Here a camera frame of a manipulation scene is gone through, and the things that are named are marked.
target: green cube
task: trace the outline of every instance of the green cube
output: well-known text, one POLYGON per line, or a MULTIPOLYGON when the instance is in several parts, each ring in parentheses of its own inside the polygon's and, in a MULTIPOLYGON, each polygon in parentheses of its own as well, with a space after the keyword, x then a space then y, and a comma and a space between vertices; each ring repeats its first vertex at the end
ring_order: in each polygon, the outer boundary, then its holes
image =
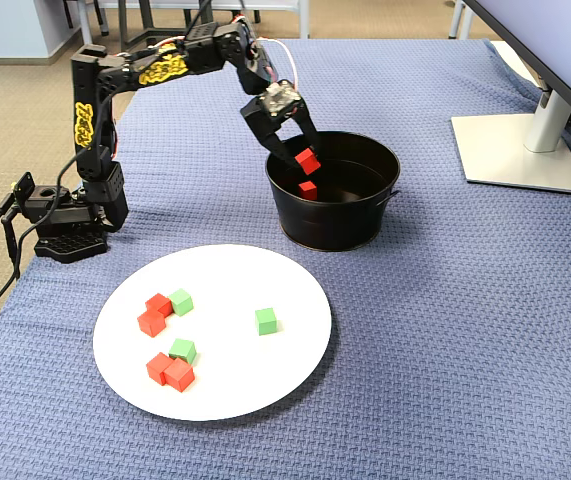
POLYGON ((169 349, 169 356, 170 358, 182 358, 191 365, 196 356, 196 346, 194 342, 177 338, 172 348, 169 349))
POLYGON ((276 333, 276 315, 273 308, 256 310, 256 330, 259 335, 276 333))
POLYGON ((187 312, 190 312, 194 308, 194 302, 192 302, 192 297, 189 296, 182 288, 177 290, 176 292, 172 293, 169 296, 169 299, 172 302, 172 308, 174 309, 174 313, 179 317, 182 317, 187 312))

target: textured fabric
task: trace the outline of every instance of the textured fabric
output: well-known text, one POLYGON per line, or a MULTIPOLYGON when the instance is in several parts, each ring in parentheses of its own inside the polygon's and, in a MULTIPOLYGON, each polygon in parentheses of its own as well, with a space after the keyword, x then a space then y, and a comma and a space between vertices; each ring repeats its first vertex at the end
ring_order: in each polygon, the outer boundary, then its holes
POLYGON ((110 251, 35 259, 0 315, 0 478, 571 478, 571 196, 466 183, 450 121, 531 112, 536 89, 482 41, 288 43, 318 128, 400 158, 380 235, 345 253, 285 238, 233 69, 139 92, 119 125, 131 212, 110 251), (212 243, 305 266, 330 345, 255 414, 152 416, 103 382, 94 322, 138 268, 212 243))

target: bucket handle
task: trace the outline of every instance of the bucket handle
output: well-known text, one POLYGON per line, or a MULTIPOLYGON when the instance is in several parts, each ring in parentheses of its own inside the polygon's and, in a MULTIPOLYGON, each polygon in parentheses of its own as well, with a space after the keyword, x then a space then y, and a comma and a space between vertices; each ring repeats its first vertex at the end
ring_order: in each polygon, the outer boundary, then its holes
POLYGON ((392 197, 395 197, 395 196, 398 195, 399 193, 401 193, 400 190, 395 190, 395 191, 393 191, 393 192, 390 193, 387 197, 385 197, 383 200, 381 200, 380 202, 378 202, 378 203, 376 204, 376 206, 377 206, 377 207, 380 207, 381 205, 386 204, 387 202, 389 202, 389 201, 392 199, 392 197))

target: cube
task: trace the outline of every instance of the cube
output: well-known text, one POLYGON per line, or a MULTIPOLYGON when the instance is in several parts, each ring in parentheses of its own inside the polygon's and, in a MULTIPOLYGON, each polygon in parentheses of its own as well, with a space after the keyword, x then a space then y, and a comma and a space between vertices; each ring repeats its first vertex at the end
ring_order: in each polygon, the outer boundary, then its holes
POLYGON ((311 148, 306 148, 296 155, 296 161, 303 168, 305 175, 309 175, 321 167, 321 164, 318 163, 316 155, 314 155, 311 148))
POLYGON ((298 193, 300 194, 301 198, 304 198, 305 200, 316 200, 316 185, 309 181, 303 182, 298 185, 298 193))
POLYGON ((165 317, 174 312, 172 301, 160 293, 157 293, 146 301, 145 306, 147 307, 147 310, 156 310, 157 312, 161 312, 165 317))
POLYGON ((138 326, 150 337, 155 337, 165 328, 165 316, 161 312, 148 310, 138 317, 138 326))
POLYGON ((189 296, 182 288, 177 290, 176 292, 172 293, 169 296, 169 299, 172 301, 172 307, 174 309, 174 313, 179 317, 182 317, 187 312, 190 312, 194 308, 194 302, 192 302, 192 297, 189 296))
POLYGON ((162 352, 159 353, 147 364, 147 374, 149 375, 149 378, 160 385, 165 385, 165 383, 167 383, 165 378, 165 370, 172 363, 174 363, 174 360, 162 352))
POLYGON ((196 357, 196 346, 190 340, 177 338, 169 349, 169 356, 174 359, 181 358, 191 365, 196 357))
POLYGON ((177 358, 165 369, 165 381, 179 392, 183 392, 194 381, 194 369, 182 358, 177 358))
POLYGON ((256 310, 256 329, 259 335, 276 333, 276 315, 273 308, 256 310))

